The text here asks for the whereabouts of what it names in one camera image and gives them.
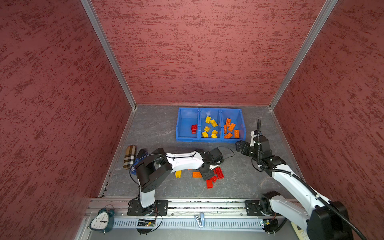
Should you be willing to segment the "orange lego slanted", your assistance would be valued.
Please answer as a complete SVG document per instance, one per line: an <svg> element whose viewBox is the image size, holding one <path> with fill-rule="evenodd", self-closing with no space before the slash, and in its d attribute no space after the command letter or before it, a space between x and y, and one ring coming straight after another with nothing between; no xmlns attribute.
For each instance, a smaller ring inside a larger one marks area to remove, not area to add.
<svg viewBox="0 0 384 240"><path fill-rule="evenodd" d="M227 133L227 134L224 136L224 138L225 138L225 139L230 139L232 136L233 136L232 133Z"/></svg>

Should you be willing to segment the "orange lego stack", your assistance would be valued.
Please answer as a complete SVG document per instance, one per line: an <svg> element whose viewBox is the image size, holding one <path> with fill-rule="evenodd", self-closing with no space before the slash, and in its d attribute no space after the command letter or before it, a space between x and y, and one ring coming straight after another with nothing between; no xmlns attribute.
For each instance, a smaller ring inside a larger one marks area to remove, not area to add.
<svg viewBox="0 0 384 240"><path fill-rule="evenodd" d="M193 178L202 178L202 175L200 172L193 172Z"/></svg>

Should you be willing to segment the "red lego bottom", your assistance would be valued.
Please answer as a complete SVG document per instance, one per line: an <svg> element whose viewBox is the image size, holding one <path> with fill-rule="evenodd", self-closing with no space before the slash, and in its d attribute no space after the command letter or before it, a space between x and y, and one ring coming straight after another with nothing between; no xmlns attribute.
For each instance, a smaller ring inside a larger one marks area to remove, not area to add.
<svg viewBox="0 0 384 240"><path fill-rule="evenodd" d="M212 180L207 180L206 184L207 184L207 189L212 189L213 188L213 181Z"/></svg>

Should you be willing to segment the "yellow long lego bottom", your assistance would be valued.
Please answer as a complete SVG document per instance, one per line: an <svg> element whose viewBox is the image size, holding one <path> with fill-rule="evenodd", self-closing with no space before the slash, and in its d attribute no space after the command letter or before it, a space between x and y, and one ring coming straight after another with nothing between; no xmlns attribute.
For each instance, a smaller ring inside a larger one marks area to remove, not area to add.
<svg viewBox="0 0 384 240"><path fill-rule="evenodd" d="M212 125L213 128L215 128L215 127L218 126L218 124L216 123L216 121L215 121L214 119L211 119L211 120L210 120L210 123L211 123L211 125Z"/></svg>

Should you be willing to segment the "red lego single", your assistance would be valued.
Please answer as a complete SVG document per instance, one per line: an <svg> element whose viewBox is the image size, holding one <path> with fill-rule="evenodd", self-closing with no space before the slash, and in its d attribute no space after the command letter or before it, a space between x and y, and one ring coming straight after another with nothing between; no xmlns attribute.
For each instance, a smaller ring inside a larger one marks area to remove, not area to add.
<svg viewBox="0 0 384 240"><path fill-rule="evenodd" d="M198 125L191 125L191 134L196 134L198 131Z"/></svg>

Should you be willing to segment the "blue three-compartment bin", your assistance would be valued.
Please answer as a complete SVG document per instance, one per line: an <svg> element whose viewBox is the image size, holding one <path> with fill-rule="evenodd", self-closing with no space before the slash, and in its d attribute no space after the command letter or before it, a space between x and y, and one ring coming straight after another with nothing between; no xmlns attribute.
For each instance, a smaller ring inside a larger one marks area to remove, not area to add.
<svg viewBox="0 0 384 240"><path fill-rule="evenodd" d="M205 123L209 116L218 124L213 128L211 123ZM236 124L230 139L225 139L226 119L231 119ZM196 134L191 134L191 125L198 125ZM208 138L202 136L205 126L210 127ZM212 131L217 130L217 138L212 138ZM235 143L239 140L246 140L246 125L241 109L219 109L219 108L179 108L178 120L176 125L176 140L178 142L201 142L201 143Z"/></svg>

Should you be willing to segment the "yellow lego small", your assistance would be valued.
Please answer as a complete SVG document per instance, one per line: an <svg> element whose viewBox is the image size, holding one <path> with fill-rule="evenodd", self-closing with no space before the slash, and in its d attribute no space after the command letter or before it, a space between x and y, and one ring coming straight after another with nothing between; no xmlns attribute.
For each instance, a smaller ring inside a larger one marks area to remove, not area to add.
<svg viewBox="0 0 384 240"><path fill-rule="evenodd" d="M175 172L175 177L176 178L181 178L182 171L176 171Z"/></svg>

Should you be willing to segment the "red lego cluster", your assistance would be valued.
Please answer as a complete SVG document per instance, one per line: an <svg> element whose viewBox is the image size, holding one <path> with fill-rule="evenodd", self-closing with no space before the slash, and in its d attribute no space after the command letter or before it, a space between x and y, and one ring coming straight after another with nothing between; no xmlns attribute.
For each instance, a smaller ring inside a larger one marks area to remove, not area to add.
<svg viewBox="0 0 384 240"><path fill-rule="evenodd" d="M224 174L220 167L214 168L213 172L214 172L214 176L211 178L211 181L213 183L215 183L217 180L221 180L224 178Z"/></svg>

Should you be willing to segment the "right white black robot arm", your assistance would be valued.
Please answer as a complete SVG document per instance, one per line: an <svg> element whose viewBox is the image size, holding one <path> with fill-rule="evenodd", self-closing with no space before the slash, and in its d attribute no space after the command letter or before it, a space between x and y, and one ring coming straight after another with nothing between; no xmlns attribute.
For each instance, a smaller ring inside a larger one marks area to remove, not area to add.
<svg viewBox="0 0 384 240"><path fill-rule="evenodd" d="M304 230L311 240L352 240L353 234L366 236L349 219L347 208L339 201L331 201L302 178L279 156L273 155L268 139L256 130L251 142L236 142L237 152L256 161L260 171L283 185L300 203L291 203L276 191L263 195L261 211L268 216L280 214Z"/></svg>

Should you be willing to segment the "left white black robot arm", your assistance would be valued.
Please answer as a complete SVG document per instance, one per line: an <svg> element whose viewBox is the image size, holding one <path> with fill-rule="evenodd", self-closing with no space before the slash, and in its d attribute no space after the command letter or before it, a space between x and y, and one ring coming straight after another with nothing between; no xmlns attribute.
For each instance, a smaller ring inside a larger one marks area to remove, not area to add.
<svg viewBox="0 0 384 240"><path fill-rule="evenodd" d="M215 148L209 152L197 149L190 153L172 154L163 148L156 149L137 161L129 161L130 172L136 171L139 186L139 200L142 208L148 208L155 203L155 191L171 173L183 170L198 170L203 180L210 180L214 169L219 167L225 158L222 152Z"/></svg>

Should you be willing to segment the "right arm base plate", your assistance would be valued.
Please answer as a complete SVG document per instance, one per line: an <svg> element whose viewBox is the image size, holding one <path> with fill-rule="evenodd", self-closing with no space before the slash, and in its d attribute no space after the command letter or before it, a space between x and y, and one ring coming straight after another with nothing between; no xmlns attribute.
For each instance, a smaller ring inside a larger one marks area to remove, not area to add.
<svg viewBox="0 0 384 240"><path fill-rule="evenodd" d="M248 217L258 217L265 219L272 219L273 217L278 219L284 219L280 214L272 213L271 215L264 215L262 208L259 204L259 200L245 200L245 210Z"/></svg>

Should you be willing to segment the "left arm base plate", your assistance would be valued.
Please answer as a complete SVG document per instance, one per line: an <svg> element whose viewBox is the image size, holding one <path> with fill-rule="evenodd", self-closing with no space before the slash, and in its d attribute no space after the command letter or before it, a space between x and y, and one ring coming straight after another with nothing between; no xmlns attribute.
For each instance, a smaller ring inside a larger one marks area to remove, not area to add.
<svg viewBox="0 0 384 240"><path fill-rule="evenodd" d="M133 199L128 203L128 216L166 216L168 211L168 200L156 200L154 204L143 208L140 200Z"/></svg>

